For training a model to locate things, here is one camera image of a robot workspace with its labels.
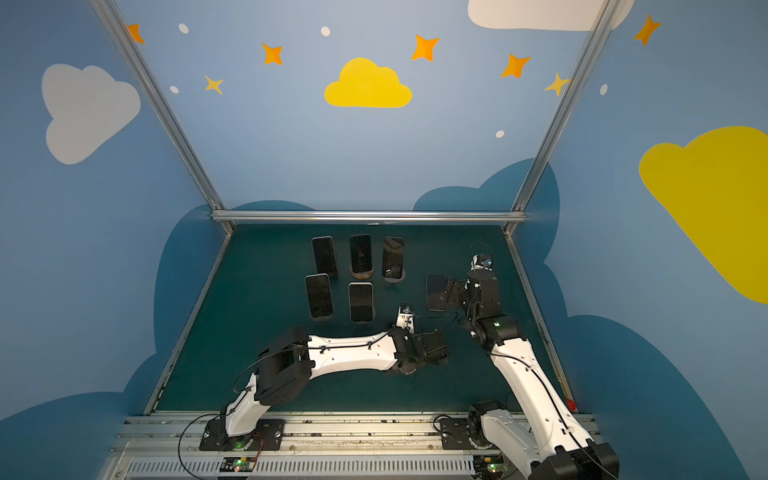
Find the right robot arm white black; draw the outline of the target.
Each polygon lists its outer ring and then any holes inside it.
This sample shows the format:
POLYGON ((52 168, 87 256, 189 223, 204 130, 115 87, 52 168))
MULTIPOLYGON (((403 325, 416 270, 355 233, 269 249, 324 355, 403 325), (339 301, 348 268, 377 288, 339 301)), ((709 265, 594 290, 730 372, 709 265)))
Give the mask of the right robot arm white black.
POLYGON ((498 279, 476 268, 467 280, 446 281, 443 296, 464 311, 468 329, 516 398, 527 426, 496 401, 470 407, 469 437, 475 445, 497 448, 527 479, 616 479, 618 455, 596 443, 558 396, 522 326, 503 312, 498 279))

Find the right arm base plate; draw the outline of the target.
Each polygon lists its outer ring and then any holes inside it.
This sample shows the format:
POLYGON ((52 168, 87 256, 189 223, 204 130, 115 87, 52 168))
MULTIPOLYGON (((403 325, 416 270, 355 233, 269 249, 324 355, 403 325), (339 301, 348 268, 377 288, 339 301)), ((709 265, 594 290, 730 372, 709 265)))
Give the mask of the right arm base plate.
POLYGON ((443 450, 476 450, 466 418, 439 416, 434 422, 443 450))

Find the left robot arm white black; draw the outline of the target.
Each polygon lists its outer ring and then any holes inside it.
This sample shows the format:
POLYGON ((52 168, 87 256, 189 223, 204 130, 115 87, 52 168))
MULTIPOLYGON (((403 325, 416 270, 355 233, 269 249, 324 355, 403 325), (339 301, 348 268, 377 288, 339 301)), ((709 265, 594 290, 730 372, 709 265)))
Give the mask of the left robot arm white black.
POLYGON ((439 331, 413 333, 391 327, 370 336, 329 338, 294 328, 245 369, 247 382, 221 413, 224 435, 234 439, 251 433, 271 407, 295 399, 309 381, 321 376, 357 370, 409 375, 448 357, 439 331))

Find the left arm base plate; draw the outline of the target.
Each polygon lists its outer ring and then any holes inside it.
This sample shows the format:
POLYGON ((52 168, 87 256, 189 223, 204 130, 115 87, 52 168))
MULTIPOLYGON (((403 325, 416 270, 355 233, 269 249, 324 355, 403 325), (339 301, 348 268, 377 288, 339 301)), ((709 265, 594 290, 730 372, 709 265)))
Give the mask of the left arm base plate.
POLYGON ((260 419, 254 430, 240 436, 229 436, 221 417, 210 420, 205 427, 200 451, 277 451, 280 449, 285 421, 260 419))

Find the white-edged phone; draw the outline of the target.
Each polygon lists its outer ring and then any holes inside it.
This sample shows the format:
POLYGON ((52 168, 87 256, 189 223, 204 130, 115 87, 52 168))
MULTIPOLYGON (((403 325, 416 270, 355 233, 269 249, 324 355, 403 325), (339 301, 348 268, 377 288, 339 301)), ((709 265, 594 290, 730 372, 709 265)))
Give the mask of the white-edged phone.
POLYGON ((348 285, 350 319, 375 318, 373 284, 370 282, 352 282, 348 285))

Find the black folding phone stand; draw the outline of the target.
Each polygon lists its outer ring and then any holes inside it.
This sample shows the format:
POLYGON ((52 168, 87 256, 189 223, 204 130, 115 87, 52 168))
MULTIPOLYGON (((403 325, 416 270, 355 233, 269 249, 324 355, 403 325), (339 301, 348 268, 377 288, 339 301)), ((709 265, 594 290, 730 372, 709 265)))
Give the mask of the black folding phone stand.
POLYGON ((413 373, 415 373, 417 370, 421 368, 444 365, 445 363, 446 363, 446 360, 438 360, 438 361, 432 361, 432 362, 425 362, 425 361, 399 362, 392 368, 392 370, 402 375, 412 375, 413 373))

